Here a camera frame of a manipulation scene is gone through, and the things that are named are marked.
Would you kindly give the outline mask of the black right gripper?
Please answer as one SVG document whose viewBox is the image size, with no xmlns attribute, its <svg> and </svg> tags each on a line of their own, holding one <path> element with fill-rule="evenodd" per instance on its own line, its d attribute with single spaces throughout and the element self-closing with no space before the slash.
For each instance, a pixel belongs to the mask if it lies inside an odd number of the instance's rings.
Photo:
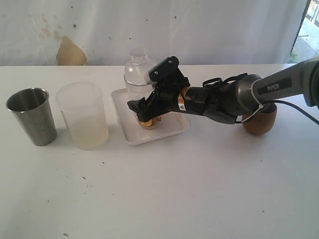
<svg viewBox="0 0 319 239">
<path fill-rule="evenodd" d="M 181 92 L 190 86 L 188 78 L 181 71 L 173 71 L 166 76 L 154 71 L 149 72 L 149 77 L 155 83 L 155 88 L 148 98 L 127 102 L 129 109 L 137 114 L 138 120 L 147 122 L 169 112 L 184 112 L 179 107 L 179 98 L 184 100 Z"/>
</svg>

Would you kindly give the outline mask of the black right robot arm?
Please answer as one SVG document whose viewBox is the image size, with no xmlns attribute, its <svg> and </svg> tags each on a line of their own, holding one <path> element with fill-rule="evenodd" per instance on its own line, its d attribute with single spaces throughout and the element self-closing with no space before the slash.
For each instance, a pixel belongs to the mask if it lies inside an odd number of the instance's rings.
<svg viewBox="0 0 319 239">
<path fill-rule="evenodd" d="M 300 62 L 262 78 L 243 73 L 226 80 L 213 78 L 192 87 L 175 56 L 167 57 L 147 72 L 154 89 L 148 98 L 128 101 L 141 122 L 169 112 L 198 115 L 224 124 L 238 116 L 256 114 L 282 98 L 303 95 L 309 107 L 319 105 L 319 59 Z"/>
</svg>

